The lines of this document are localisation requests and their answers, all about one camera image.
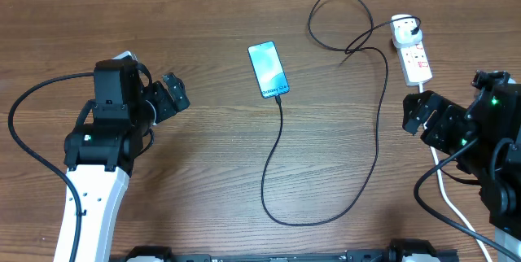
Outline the Samsung Galaxy smartphone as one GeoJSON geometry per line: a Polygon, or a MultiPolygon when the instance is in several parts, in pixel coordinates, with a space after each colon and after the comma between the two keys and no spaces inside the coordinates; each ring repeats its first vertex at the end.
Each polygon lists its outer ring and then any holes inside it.
{"type": "Polygon", "coordinates": [[[290,91],[286,74],[273,41],[249,46],[247,52],[263,98],[276,97],[290,91]]]}

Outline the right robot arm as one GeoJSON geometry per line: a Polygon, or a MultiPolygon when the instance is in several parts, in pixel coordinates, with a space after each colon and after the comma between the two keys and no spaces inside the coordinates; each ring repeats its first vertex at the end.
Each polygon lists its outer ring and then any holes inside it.
{"type": "Polygon", "coordinates": [[[425,172],[414,186],[418,204],[436,219],[489,245],[504,261],[520,259],[520,85],[508,72],[475,74],[474,102],[461,107],[431,91],[408,94],[403,100],[402,127],[416,134],[424,124],[421,139],[447,154],[425,172]],[[471,184],[480,187],[479,196],[496,229],[493,240],[458,224],[427,205],[420,197],[423,182],[450,162],[474,175],[471,184]]]}

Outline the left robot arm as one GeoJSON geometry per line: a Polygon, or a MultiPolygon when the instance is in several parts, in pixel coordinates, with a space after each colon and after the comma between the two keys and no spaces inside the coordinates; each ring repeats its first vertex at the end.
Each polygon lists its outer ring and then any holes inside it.
{"type": "Polygon", "coordinates": [[[56,261],[107,261],[121,201],[135,159],[146,150],[152,127],[187,109],[182,80],[150,73],[126,51],[94,68],[94,98],[82,108],[65,138],[64,163],[73,187],[67,190],[56,261]]]}

